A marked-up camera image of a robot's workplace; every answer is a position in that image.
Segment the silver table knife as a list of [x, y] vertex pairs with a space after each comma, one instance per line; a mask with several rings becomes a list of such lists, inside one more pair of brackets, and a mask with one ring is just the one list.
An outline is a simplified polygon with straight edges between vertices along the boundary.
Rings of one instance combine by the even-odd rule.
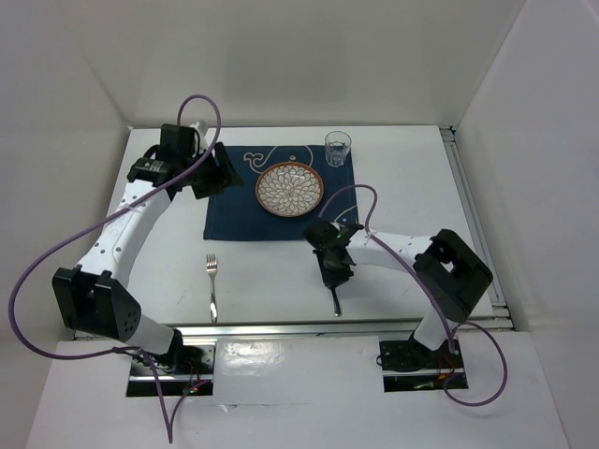
[[336, 293], [336, 288], [335, 287], [330, 287], [329, 290], [330, 290], [331, 296], [332, 296], [334, 316], [335, 317], [341, 317], [343, 315], [343, 310], [342, 310], [341, 303], [340, 303], [340, 300], [338, 298], [338, 295]]

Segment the clear drinking glass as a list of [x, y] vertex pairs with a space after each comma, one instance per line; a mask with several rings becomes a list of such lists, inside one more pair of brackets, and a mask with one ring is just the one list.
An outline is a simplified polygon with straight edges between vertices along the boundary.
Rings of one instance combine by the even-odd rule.
[[331, 167], [342, 167], [351, 151], [352, 138], [343, 131], [331, 131], [325, 136], [325, 158]]

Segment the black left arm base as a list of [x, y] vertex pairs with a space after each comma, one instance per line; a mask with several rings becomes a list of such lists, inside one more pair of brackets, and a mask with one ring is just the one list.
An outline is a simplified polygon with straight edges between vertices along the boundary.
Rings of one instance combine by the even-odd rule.
[[156, 383], [166, 398], [189, 396], [211, 396], [216, 345], [185, 345], [177, 355], [155, 355], [145, 357], [139, 348], [126, 346], [122, 355], [131, 357], [125, 395], [128, 398], [157, 398]]

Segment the silver fork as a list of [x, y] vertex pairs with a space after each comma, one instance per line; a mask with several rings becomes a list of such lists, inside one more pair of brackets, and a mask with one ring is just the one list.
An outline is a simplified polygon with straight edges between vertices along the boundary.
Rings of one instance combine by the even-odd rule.
[[210, 278], [210, 283], [211, 283], [211, 296], [210, 296], [211, 321], [213, 324], [216, 324], [218, 321], [218, 308], [217, 308], [217, 300], [216, 300], [215, 280], [216, 280], [216, 276], [218, 273], [218, 263], [217, 263], [216, 255], [214, 253], [209, 253], [207, 255], [206, 270], [207, 270], [207, 274]]

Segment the floral patterned plate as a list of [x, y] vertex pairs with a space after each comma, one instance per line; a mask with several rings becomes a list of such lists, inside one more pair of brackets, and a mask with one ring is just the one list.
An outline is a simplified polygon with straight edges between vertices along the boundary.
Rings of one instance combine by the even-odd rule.
[[275, 164], [256, 182], [256, 199], [267, 212], [284, 218], [296, 218], [313, 211], [324, 196], [321, 176], [297, 162]]

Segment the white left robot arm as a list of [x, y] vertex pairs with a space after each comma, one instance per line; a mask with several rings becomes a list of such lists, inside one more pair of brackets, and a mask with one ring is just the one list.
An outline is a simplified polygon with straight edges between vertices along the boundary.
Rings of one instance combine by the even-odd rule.
[[165, 373], [181, 368], [189, 350], [181, 332], [145, 316], [127, 286], [135, 261], [175, 195], [197, 199], [240, 186], [241, 177], [217, 141], [208, 149], [195, 127], [165, 124], [160, 140], [129, 169], [115, 218], [71, 269], [58, 268], [52, 289], [66, 327], [120, 341], [151, 355]]

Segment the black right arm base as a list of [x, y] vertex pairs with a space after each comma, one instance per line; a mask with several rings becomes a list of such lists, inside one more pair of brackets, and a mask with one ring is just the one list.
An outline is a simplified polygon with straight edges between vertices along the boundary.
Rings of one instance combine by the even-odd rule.
[[451, 352], [444, 342], [431, 351], [413, 339], [382, 340], [375, 363], [381, 368], [386, 393], [467, 389], [460, 346]]

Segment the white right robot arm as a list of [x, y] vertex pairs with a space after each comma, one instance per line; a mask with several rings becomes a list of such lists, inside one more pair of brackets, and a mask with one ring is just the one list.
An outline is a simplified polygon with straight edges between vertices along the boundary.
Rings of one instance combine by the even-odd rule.
[[430, 366], [444, 343], [452, 344], [493, 281], [488, 266], [454, 231], [415, 237], [367, 230], [362, 224], [337, 227], [314, 220], [304, 231], [323, 284], [334, 291], [353, 276], [353, 267], [371, 266], [410, 275], [431, 304], [417, 325], [408, 354], [420, 367]]

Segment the blue whale placemat cloth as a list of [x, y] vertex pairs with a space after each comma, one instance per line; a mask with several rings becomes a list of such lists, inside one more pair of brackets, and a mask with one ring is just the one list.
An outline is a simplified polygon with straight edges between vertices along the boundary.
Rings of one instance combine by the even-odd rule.
[[[303, 232], [318, 216], [324, 204], [341, 188], [355, 183], [352, 156], [341, 167], [331, 167], [325, 147], [308, 146], [230, 146], [226, 149], [243, 185], [227, 187], [209, 198], [204, 239], [224, 241], [302, 240]], [[256, 182], [266, 169], [284, 162], [312, 167], [324, 183], [320, 204], [300, 217], [284, 218], [265, 210], [256, 199]]]

